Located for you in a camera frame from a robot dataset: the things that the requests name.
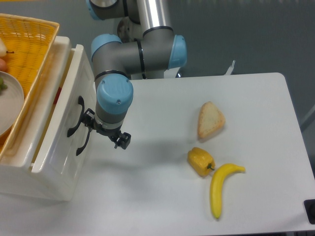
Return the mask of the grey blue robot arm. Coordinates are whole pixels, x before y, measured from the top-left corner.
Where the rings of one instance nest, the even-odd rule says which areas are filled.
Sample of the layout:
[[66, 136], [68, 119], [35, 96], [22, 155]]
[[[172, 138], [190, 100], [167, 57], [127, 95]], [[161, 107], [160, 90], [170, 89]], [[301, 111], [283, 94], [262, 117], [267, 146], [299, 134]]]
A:
[[133, 100], [129, 77], [143, 78], [152, 71], [183, 67], [187, 46], [170, 24], [168, 3], [164, 0], [89, 0], [90, 15], [96, 20], [128, 18], [141, 29], [139, 37], [123, 42], [120, 36], [102, 34], [91, 44], [96, 106], [83, 108], [78, 124], [108, 137], [115, 147], [126, 149], [131, 135], [121, 132]]

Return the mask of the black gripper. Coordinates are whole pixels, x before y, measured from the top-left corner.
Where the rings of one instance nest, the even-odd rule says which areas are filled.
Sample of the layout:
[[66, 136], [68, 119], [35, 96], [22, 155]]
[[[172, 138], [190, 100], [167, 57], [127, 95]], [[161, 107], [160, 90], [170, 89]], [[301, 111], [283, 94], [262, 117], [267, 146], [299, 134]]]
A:
[[121, 132], [123, 120], [118, 123], [106, 123], [101, 121], [92, 109], [87, 109], [82, 115], [80, 115], [79, 125], [81, 123], [89, 129], [95, 130], [100, 135], [109, 137], [109, 139], [115, 144], [115, 149], [118, 147], [126, 149], [130, 144], [131, 135], [126, 132]]

